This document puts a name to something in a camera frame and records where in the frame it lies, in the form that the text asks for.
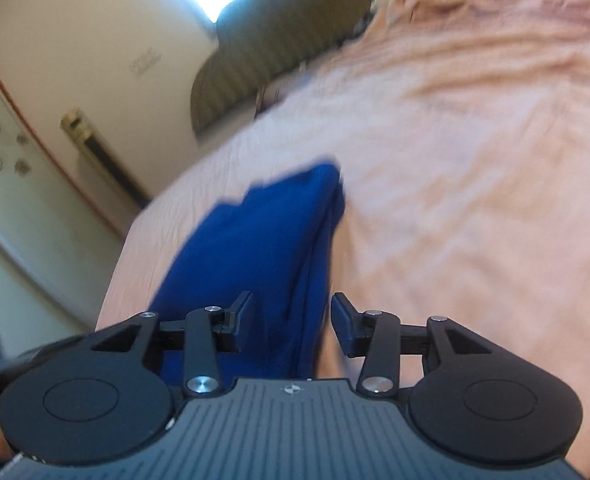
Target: headboard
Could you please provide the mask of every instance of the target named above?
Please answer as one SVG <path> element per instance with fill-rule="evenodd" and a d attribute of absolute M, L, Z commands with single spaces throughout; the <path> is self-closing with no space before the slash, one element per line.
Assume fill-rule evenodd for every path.
<path fill-rule="evenodd" d="M 372 0 L 235 0 L 217 20 L 218 50 L 192 87 L 199 137 L 280 73 L 345 39 Z"/>

